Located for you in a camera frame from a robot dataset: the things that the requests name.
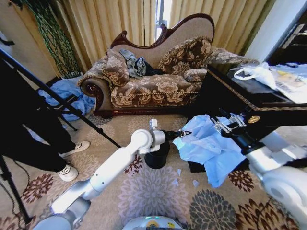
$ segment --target throw pillow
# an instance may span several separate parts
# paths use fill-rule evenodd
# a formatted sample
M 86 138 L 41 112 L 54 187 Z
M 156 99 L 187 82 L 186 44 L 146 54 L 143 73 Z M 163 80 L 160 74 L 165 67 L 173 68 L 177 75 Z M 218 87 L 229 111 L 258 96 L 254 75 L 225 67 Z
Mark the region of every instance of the throw pillow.
M 190 69 L 184 72 L 183 78 L 188 82 L 202 82 L 206 73 L 206 69 Z
M 106 71 L 112 83 L 124 86 L 129 81 L 129 73 L 124 57 L 113 49 L 107 50 Z
M 210 54 L 211 41 L 205 36 L 186 40 L 169 50 L 158 68 L 167 74 L 182 75 L 189 69 L 205 68 Z
M 260 63 L 255 59 L 239 56 L 233 54 L 223 48 L 210 48 L 210 57 L 208 58 L 209 64 L 240 64 L 240 63 L 254 63 L 259 65 Z

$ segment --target gold emblem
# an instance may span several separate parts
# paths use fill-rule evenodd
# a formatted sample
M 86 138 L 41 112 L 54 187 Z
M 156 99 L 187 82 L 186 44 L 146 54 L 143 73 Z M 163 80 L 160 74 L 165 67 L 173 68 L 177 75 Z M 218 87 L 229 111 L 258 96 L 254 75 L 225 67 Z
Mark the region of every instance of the gold emblem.
M 151 220 L 146 224 L 146 227 L 157 227 L 158 228 L 160 227 L 160 225 L 156 221 Z
M 252 124 L 252 123 L 255 123 L 257 121 L 260 120 L 260 117 L 259 116 L 252 116 L 249 120 L 248 120 L 248 123 L 249 124 Z

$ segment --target light blue plastic bag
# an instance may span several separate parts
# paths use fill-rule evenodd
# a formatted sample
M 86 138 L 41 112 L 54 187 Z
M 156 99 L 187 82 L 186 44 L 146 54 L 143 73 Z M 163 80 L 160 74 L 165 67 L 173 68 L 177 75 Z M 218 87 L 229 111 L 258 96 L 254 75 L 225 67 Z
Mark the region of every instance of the light blue plastic bag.
M 70 95 L 74 94 L 78 97 L 78 99 L 71 103 L 71 105 L 75 109 L 79 109 L 82 112 L 82 115 L 85 115 L 91 111 L 91 109 L 94 107 L 95 99 L 93 97 L 89 97 L 85 94 L 83 94 L 79 87 L 76 86 L 76 82 L 79 79 L 62 79 L 57 81 L 51 86 L 51 89 L 59 95 L 61 98 L 67 98 Z M 48 93 L 46 93 L 43 90 L 38 91 L 39 95 L 44 96 L 46 99 L 46 102 L 51 106 L 56 106 L 59 104 L 59 102 L 51 97 Z M 75 114 L 63 114 L 66 120 L 68 121 L 74 121 L 79 119 Z
M 229 124 L 226 118 L 219 119 Z M 208 115 L 193 117 L 182 130 L 192 134 L 173 141 L 179 149 L 180 157 L 185 161 L 203 164 L 212 187 L 219 187 L 228 174 L 245 159 L 231 138 L 222 137 L 214 129 Z

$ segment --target white sneaker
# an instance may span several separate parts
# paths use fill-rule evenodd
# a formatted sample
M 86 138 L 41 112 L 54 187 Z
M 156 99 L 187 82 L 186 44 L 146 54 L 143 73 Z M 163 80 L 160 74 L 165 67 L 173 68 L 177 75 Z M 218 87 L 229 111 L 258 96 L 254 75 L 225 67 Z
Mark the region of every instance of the white sneaker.
M 76 152 L 81 152 L 81 151 L 84 151 L 86 150 L 88 147 L 90 147 L 90 142 L 89 141 L 81 141 L 81 142 L 77 142 L 76 143 L 76 147 L 74 150 L 72 151 L 69 151 L 69 152 L 65 152 L 65 153 L 62 153 L 59 155 L 62 157 L 62 158 L 65 158 L 65 157 L 68 157 Z
M 72 181 L 78 176 L 78 170 L 72 166 L 66 165 L 64 169 L 58 172 L 63 181 Z

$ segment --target patterned rug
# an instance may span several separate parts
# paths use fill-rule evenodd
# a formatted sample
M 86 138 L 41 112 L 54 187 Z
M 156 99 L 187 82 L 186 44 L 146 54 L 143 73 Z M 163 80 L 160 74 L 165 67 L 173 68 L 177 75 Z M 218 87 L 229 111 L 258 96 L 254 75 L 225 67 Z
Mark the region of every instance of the patterned rug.
M 157 118 L 159 127 L 165 130 L 179 129 L 186 121 L 181 115 L 88 117 L 122 146 L 130 142 L 136 129 L 148 129 L 151 118 Z M 79 170 L 77 180 L 85 180 L 117 148 L 82 121 L 72 124 L 78 128 L 77 132 L 68 128 L 73 141 L 91 141 L 89 149 L 68 159 Z M 294 139 L 293 133 L 298 132 L 300 135 Z M 307 134 L 306 127 L 283 127 L 280 133 L 285 138 L 294 139 L 296 144 L 306 145 L 303 138 Z M 10 159 L 7 164 L 28 212 L 34 216 L 27 229 L 48 217 L 50 204 L 77 181 L 67 183 L 56 173 L 22 165 L 30 173 L 30 184 L 24 191 L 27 185 L 24 171 Z M 194 186 L 193 181 L 197 181 L 198 186 Z M 12 203 L 2 189 L 0 198 L 0 230 L 19 230 L 18 218 L 11 213 Z M 192 230 L 298 229 L 295 221 L 265 194 L 259 180 L 249 171 L 234 171 L 219 188 L 211 188 L 205 173 L 190 173 L 188 163 L 180 159 L 173 144 L 165 167 L 159 170 L 150 169 L 143 157 L 135 156 L 133 163 L 93 201 L 87 215 L 74 229 L 119 230 L 129 220 L 144 215 L 171 217 L 182 227 Z

